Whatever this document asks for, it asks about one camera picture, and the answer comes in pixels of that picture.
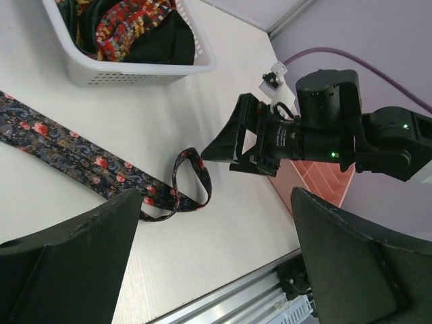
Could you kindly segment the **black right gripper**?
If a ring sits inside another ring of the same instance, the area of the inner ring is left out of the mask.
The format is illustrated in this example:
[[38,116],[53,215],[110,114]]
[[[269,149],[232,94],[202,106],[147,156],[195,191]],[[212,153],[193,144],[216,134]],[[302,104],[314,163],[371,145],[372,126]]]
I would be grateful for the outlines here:
[[[247,131],[257,134],[256,165],[250,162],[251,153],[242,152]],[[204,161],[229,163],[232,171],[275,177],[282,159],[303,160],[303,139],[301,118],[286,104],[278,102],[270,107],[246,93],[238,97],[229,121],[200,157]]]

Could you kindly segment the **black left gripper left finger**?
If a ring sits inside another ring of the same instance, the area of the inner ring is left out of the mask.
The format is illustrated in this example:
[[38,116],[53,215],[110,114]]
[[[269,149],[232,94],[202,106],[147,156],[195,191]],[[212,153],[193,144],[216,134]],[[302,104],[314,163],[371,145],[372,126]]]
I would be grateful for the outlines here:
[[1,245],[2,323],[110,323],[141,212],[137,189]]

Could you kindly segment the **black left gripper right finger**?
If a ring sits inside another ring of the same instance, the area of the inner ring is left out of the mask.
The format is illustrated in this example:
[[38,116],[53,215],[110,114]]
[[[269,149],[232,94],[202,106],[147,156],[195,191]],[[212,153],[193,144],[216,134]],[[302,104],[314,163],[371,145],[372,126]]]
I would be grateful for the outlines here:
[[430,323],[431,242],[303,188],[292,216],[320,323]]

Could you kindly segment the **dark floral paisley tie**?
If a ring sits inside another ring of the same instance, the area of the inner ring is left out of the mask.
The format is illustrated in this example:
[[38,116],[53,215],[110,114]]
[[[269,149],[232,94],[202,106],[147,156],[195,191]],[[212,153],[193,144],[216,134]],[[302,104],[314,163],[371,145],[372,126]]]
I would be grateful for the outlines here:
[[178,169],[185,161],[190,162],[207,195],[212,195],[209,172],[195,148],[187,148],[178,155],[171,184],[166,184],[4,92],[1,93],[1,141],[40,159],[107,200],[126,190],[137,189],[144,204],[167,211],[159,217],[141,212],[140,220],[145,222],[165,221],[176,213],[193,212],[206,206],[178,188]]

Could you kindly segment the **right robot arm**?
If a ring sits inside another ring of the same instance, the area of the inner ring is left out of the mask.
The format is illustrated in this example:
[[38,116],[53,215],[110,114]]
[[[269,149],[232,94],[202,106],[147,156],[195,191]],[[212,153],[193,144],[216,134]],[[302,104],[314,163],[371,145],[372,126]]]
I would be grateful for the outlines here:
[[300,113],[241,94],[222,131],[202,152],[232,171],[273,177],[282,160],[338,164],[403,182],[431,161],[431,119],[403,107],[361,111],[354,70],[319,70],[297,81]]

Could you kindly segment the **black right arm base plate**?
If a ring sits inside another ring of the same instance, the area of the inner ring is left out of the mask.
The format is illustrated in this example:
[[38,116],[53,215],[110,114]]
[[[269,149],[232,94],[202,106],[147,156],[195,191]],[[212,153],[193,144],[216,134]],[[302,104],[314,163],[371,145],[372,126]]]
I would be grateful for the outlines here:
[[301,254],[277,266],[276,272],[288,300],[299,296],[312,298],[311,284]]

